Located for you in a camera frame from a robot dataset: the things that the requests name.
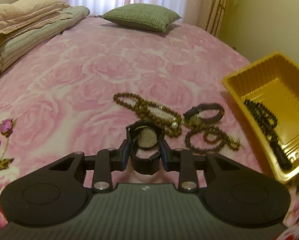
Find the beige side curtain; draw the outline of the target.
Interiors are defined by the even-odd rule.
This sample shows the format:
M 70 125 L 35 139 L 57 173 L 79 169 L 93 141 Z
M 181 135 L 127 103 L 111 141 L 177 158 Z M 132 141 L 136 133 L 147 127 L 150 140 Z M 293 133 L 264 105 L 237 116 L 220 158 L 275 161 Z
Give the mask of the beige side curtain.
M 228 0 L 212 0 L 206 31 L 217 37 L 223 22 Z

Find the striped folded quilt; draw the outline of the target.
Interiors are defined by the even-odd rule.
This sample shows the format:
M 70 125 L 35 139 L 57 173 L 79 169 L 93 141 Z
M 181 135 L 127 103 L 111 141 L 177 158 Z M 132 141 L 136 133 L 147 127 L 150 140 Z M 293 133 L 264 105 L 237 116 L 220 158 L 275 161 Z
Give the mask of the striped folded quilt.
M 84 6 L 75 6 L 65 9 L 65 14 L 70 18 L 26 31 L 4 42 L 0 46 L 0 74 L 37 45 L 53 38 L 86 18 L 90 14 L 90 10 Z

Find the pink rose bedspread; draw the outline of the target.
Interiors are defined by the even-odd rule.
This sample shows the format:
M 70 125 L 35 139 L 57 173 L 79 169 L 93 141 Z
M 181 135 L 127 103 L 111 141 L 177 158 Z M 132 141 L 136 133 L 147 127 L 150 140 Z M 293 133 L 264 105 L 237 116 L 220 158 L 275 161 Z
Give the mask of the pink rose bedspread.
M 73 152 L 118 149 L 136 115 L 117 105 L 118 92 L 161 101 L 177 111 L 224 100 L 222 78 L 248 60 L 205 31 L 175 24 L 165 35 L 120 28 L 88 17 L 36 46 L 0 76 L 0 195 L 11 182 Z M 258 172 L 249 146 L 232 159 Z M 123 171 L 101 181 L 70 220 L 52 226 L 8 222 L 0 207 L 0 239 L 299 239 L 299 223 L 243 228 L 212 215 L 195 193 L 178 189 L 178 172 Z

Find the black watch round face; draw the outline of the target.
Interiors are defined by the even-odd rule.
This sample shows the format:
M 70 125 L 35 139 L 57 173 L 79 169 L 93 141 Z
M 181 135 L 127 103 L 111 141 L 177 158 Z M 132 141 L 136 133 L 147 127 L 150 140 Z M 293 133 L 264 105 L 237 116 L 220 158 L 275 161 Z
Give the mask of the black watch round face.
M 164 138 L 164 130 L 150 121 L 139 120 L 126 127 L 127 139 L 131 141 L 130 159 L 132 168 L 139 174 L 154 175 L 160 169 L 159 141 Z M 157 151 L 148 158 L 137 156 L 139 149 Z

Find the beige pillow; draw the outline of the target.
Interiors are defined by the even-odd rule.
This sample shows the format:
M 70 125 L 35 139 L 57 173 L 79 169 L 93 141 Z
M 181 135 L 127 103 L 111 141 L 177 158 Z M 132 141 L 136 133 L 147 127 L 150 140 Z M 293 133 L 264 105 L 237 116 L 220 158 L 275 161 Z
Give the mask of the beige pillow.
M 66 12 L 68 8 L 70 5 L 62 0 L 18 0 L 0 4 L 0 46 L 29 30 L 72 18 Z

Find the dark strap gold watch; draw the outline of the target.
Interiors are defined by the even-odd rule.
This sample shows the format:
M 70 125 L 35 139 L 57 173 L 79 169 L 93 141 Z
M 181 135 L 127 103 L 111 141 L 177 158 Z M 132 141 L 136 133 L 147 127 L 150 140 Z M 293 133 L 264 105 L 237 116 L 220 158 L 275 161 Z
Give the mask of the dark strap gold watch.
M 184 113 L 184 119 L 194 125 L 213 125 L 224 116 L 225 110 L 218 103 L 201 103 Z

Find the green checked cushion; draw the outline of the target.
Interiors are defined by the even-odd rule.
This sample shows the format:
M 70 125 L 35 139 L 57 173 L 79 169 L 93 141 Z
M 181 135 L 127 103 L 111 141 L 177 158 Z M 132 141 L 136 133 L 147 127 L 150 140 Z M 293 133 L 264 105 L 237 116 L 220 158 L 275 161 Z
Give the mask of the green checked cushion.
M 173 22 L 181 19 L 173 10 L 160 5 L 145 3 L 133 3 L 117 7 L 98 17 L 123 27 L 158 33 L 167 32 Z

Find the yellow plastic tray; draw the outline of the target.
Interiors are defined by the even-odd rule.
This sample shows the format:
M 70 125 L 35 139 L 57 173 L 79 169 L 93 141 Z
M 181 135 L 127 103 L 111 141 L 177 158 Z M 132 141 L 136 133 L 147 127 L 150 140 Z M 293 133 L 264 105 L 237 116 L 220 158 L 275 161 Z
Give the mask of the yellow plastic tray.
M 272 53 L 223 78 L 230 93 L 261 145 L 276 180 L 286 184 L 299 175 L 299 65 L 282 53 Z M 273 149 L 244 105 L 260 102 L 278 119 L 276 133 L 282 151 L 292 163 L 280 168 Z

